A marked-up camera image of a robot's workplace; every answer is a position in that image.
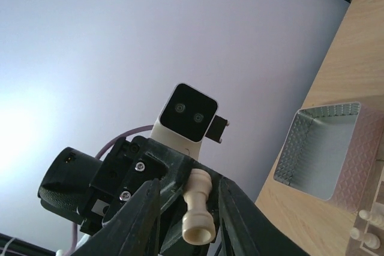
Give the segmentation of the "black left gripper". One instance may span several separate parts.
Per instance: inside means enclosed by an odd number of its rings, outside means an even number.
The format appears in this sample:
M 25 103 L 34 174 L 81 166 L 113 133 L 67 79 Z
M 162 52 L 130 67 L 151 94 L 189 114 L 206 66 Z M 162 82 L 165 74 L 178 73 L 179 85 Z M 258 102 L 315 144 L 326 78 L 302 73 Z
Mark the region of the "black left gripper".
M 192 158 L 141 136 L 126 141 L 120 138 L 104 161 L 89 155 L 80 158 L 82 188 L 80 230 L 94 235 L 125 204 L 123 192 L 133 195 L 148 180 L 160 182 L 161 253 L 206 253 L 209 244 L 196 246 L 182 238 L 182 217 L 187 205 L 182 198 L 185 185 L 194 168 L 206 171 L 212 179 L 208 212 L 218 221 L 218 184 L 221 175 Z

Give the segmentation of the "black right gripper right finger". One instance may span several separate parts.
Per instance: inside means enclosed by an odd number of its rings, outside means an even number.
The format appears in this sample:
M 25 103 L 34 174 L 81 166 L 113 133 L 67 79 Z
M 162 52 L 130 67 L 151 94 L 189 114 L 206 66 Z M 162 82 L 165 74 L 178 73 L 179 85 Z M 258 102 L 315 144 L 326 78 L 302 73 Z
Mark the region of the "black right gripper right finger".
M 220 180 L 220 255 L 307 255 L 261 212 L 232 180 Z

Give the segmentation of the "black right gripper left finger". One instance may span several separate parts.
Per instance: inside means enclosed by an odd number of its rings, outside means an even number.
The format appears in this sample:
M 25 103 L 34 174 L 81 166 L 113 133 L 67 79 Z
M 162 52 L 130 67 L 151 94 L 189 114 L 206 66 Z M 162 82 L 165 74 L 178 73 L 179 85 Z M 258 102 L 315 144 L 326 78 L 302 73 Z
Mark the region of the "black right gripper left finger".
M 120 211 L 73 254 L 78 256 L 157 255 L 160 182 L 146 181 Z

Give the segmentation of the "light chess piece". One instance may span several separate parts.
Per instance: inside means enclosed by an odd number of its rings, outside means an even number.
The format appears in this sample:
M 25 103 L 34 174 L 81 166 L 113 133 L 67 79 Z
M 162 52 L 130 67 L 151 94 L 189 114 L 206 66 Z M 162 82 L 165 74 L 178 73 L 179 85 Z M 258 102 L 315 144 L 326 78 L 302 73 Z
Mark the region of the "light chess piece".
M 352 239 L 363 242 L 367 247 L 371 249 L 380 248 L 380 239 L 375 234 L 365 233 L 356 227 L 351 228 L 349 234 Z

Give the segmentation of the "light chess pawn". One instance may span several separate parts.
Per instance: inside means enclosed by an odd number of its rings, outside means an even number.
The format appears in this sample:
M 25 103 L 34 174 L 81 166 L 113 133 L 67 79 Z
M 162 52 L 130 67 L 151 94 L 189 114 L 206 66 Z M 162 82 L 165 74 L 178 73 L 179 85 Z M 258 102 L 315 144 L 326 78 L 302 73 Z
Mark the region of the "light chess pawn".
M 360 210 L 358 214 L 361 219 L 368 221 L 372 225 L 383 225 L 383 215 L 373 213 L 368 210 Z

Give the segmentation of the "wooden chess board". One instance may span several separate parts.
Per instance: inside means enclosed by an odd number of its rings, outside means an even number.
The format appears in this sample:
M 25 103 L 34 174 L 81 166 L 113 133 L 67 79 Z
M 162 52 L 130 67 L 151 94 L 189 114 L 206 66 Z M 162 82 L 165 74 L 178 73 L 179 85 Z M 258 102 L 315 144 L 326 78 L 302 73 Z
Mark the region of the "wooden chess board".
M 362 234 L 373 234 L 379 238 L 378 248 L 369 247 L 363 240 L 349 238 L 345 255 L 383 255 L 383 219 L 378 224 L 373 224 L 368 218 L 361 218 L 359 212 L 365 210 L 368 216 L 383 216 L 383 161 L 376 161 L 371 168 L 364 189 L 358 213 L 353 225 Z

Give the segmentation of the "silver tin lid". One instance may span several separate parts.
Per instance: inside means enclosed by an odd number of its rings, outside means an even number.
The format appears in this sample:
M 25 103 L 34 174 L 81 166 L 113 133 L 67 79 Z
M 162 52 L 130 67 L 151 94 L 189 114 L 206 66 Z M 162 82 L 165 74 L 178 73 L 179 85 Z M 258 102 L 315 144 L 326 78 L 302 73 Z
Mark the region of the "silver tin lid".
M 383 135 L 383 112 L 361 102 L 295 113 L 278 159 L 275 181 L 355 212 Z

